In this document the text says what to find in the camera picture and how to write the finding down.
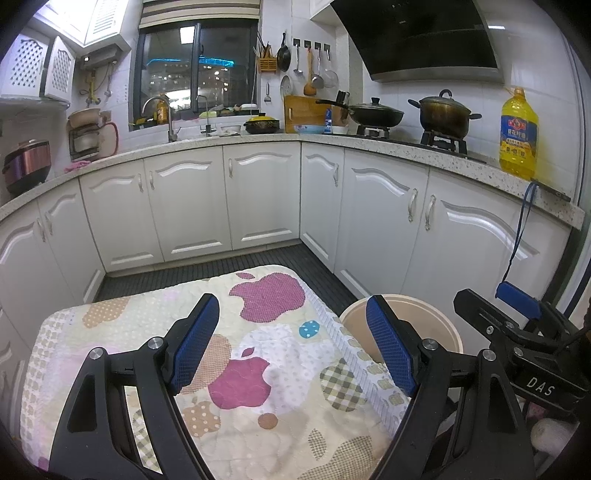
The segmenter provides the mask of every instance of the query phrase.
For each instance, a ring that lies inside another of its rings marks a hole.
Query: blue textured pad
[[[411,370],[410,355],[375,297],[368,300],[365,307],[365,317],[392,380],[405,395],[412,397],[416,392],[417,384]]]
[[[507,281],[499,283],[495,297],[504,301],[527,319],[537,320],[542,317],[540,302]]]
[[[174,356],[174,374],[170,386],[175,392],[180,392],[183,387],[192,382],[213,331],[216,329],[219,316],[220,304],[217,298],[212,296],[202,308]]]

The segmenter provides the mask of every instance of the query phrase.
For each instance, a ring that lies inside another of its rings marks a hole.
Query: striped roller shade
[[[143,0],[140,28],[201,18],[259,18],[261,0]]]

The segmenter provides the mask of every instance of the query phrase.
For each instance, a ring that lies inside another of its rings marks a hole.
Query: beige bucket
[[[453,323],[435,307],[421,300],[405,295],[382,295],[401,320],[412,324],[421,338],[437,340],[450,352],[463,353],[460,334]],[[363,349],[375,362],[383,363],[374,337],[365,320],[365,304],[368,299],[361,299],[353,303],[340,316],[344,327],[355,337]]]

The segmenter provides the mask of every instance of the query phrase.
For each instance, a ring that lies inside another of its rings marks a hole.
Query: range hood
[[[334,0],[372,80],[502,83],[473,0]]]

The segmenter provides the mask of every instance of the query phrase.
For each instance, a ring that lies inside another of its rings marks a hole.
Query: screw
[[[100,358],[101,356],[103,356],[103,349],[100,346],[93,348],[90,351],[90,353],[88,354],[88,356],[91,359],[96,360],[96,359]]]
[[[432,338],[425,338],[423,340],[423,346],[427,350],[436,350],[437,347],[439,346],[439,344],[435,340],[433,340]]]
[[[483,350],[482,356],[484,357],[484,360],[488,360],[489,362],[493,362],[496,360],[496,353],[492,350]]]
[[[150,340],[148,340],[148,347],[152,350],[157,350],[162,346],[163,343],[164,339],[162,337],[152,337]]]

